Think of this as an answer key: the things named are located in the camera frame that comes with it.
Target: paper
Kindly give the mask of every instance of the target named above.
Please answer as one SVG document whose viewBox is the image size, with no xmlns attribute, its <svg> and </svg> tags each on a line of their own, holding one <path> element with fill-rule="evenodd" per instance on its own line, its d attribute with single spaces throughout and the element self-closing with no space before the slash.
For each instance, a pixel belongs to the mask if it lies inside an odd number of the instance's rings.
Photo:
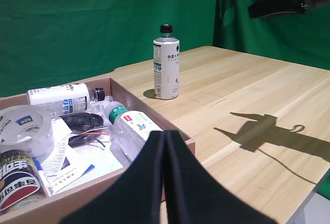
<svg viewBox="0 0 330 224">
<path fill-rule="evenodd" d="M 88 162 L 94 165 L 95 168 L 60 190 L 58 193 L 87 183 L 123 167 L 110 151 L 110 137 L 101 135 L 98 139 L 104 143 L 106 146 L 105 148 L 97 141 L 74 148 L 74 150 L 78 152 L 81 157 L 85 158 Z"/>
<path fill-rule="evenodd" d="M 41 164 L 46 176 L 61 170 L 65 159 L 65 148 L 71 134 L 71 129 L 62 118 L 52 119 L 52 129 L 55 146 L 50 156 Z"/>
<path fill-rule="evenodd" d="M 90 166 L 91 163 L 88 160 L 67 145 L 61 170 L 57 174 L 47 175 L 47 180 L 51 184 L 53 192 L 58 193 L 61 189 L 80 178 Z"/>
</svg>

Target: white bottle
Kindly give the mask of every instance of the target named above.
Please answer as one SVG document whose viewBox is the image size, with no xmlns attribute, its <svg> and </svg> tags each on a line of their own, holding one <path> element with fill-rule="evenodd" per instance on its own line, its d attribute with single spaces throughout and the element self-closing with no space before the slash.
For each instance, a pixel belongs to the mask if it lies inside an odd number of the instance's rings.
<svg viewBox="0 0 330 224">
<path fill-rule="evenodd" d="M 139 154 L 151 131 L 162 131 L 145 113 L 128 110 L 117 101 L 110 102 L 104 113 L 113 124 L 119 146 L 131 161 Z"/>
<path fill-rule="evenodd" d="M 172 25 L 160 26 L 161 36 L 154 40 L 155 94 L 159 99 L 179 95 L 179 40 L 172 37 Z"/>
<path fill-rule="evenodd" d="M 28 90 L 27 101 L 49 112 L 50 117 L 85 111 L 92 101 L 105 98 L 103 88 L 89 89 L 86 84 L 71 84 Z"/>
</svg>

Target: bottle cap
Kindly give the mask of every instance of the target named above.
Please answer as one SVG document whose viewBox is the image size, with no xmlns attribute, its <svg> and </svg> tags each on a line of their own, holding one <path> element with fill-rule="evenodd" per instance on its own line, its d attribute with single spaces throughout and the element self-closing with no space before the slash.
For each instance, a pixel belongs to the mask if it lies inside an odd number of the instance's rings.
<svg viewBox="0 0 330 224">
<path fill-rule="evenodd" d="M 93 89 L 93 96 L 94 99 L 98 102 L 98 101 L 103 101 L 105 98 L 105 92 L 104 89 L 102 87 L 100 88 L 94 88 Z"/>
<path fill-rule="evenodd" d="M 160 26 L 160 32 L 161 33 L 172 33 L 173 32 L 172 24 L 162 24 Z"/>
</svg>

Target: packing tape roll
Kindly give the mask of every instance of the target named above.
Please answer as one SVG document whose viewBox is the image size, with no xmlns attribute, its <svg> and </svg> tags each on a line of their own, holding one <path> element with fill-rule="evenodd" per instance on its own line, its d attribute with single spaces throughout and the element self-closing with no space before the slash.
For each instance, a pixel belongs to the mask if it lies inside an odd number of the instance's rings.
<svg viewBox="0 0 330 224">
<path fill-rule="evenodd" d="M 23 150 L 43 162 L 53 149 L 52 120 L 44 109 L 17 105 L 0 111 L 0 153 Z"/>
</svg>

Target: green backdrop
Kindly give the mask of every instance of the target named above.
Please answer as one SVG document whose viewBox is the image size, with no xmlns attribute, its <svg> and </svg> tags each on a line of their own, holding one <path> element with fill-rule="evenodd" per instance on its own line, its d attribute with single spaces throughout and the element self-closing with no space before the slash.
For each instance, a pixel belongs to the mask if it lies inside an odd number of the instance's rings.
<svg viewBox="0 0 330 224">
<path fill-rule="evenodd" d="M 0 0 L 0 96 L 151 59 L 159 25 L 212 45 L 216 0 Z"/>
<path fill-rule="evenodd" d="M 330 69 L 330 5 L 251 20 L 254 1 L 0 0 L 0 96 L 151 59 L 162 23 L 173 24 L 181 51 L 213 44 Z"/>
</svg>

